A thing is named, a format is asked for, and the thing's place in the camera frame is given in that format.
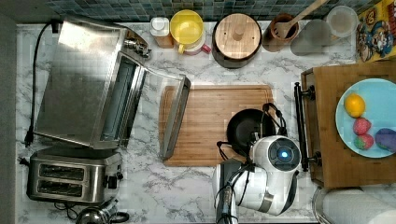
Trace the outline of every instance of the blue plate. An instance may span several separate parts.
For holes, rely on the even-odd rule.
[[[370,120],[369,130],[373,138],[378,130],[390,128],[396,131],[396,85],[380,78],[369,78],[355,83],[344,92],[335,111],[335,124],[344,143],[354,152],[369,158],[383,158],[394,152],[378,147],[376,143],[367,150],[355,147],[356,134],[353,132],[355,119],[350,117],[344,109],[344,99],[352,92],[360,95],[366,103],[366,111],[362,117]]]

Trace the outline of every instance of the wooden tray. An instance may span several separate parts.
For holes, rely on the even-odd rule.
[[[302,74],[302,89],[315,86],[316,100],[304,98],[308,157],[319,151],[322,166],[309,164],[311,178],[327,189],[396,182],[396,154],[372,159],[347,147],[337,132],[335,109],[344,92],[366,78],[396,83],[396,62],[323,66]]]

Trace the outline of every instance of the cereal box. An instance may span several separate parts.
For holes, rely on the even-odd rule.
[[[396,0],[382,0],[359,15],[358,62],[396,59]]]

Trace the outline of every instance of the marble countertop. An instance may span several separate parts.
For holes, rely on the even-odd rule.
[[[262,30],[268,21],[259,22]],[[330,46],[320,55],[297,57],[286,46],[280,52],[268,52],[260,48],[255,58],[240,69],[225,69],[218,65],[211,54],[203,52],[195,56],[179,55],[175,49],[159,49],[149,34],[147,23],[124,23],[142,35],[152,48],[152,57],[146,66],[168,73],[185,74],[192,85],[247,85],[267,84],[273,89],[274,100],[283,112],[289,135],[298,139],[293,97],[294,83],[300,74],[315,66],[354,63],[354,46],[350,39],[343,39]],[[206,44],[211,46],[215,23],[205,24]],[[16,149],[20,157],[30,157],[35,151],[47,147],[34,143],[25,148],[23,138],[29,127],[32,91],[32,59],[35,42],[42,25],[18,27],[17,68],[17,131]],[[48,29],[42,38],[37,60],[37,108],[42,97],[45,80],[50,71],[51,59],[59,35]],[[147,102],[155,101],[143,95]],[[159,144],[157,124],[153,113],[138,109],[133,134],[127,149],[120,150],[123,159],[124,180],[120,184],[118,208],[127,211],[130,223],[186,223],[215,222],[211,176],[212,167],[166,167],[158,158]],[[17,223],[74,223],[65,211],[53,207],[53,203],[31,201],[25,194],[28,170],[17,165]],[[260,223],[307,223],[316,222],[311,201],[317,186],[309,173],[298,174],[295,202],[289,210],[278,217],[238,208],[240,222]]]

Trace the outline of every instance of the lemon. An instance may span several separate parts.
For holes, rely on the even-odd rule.
[[[364,100],[361,98],[361,96],[352,92],[345,99],[344,108],[350,117],[356,119],[364,113],[366,103],[364,103]]]

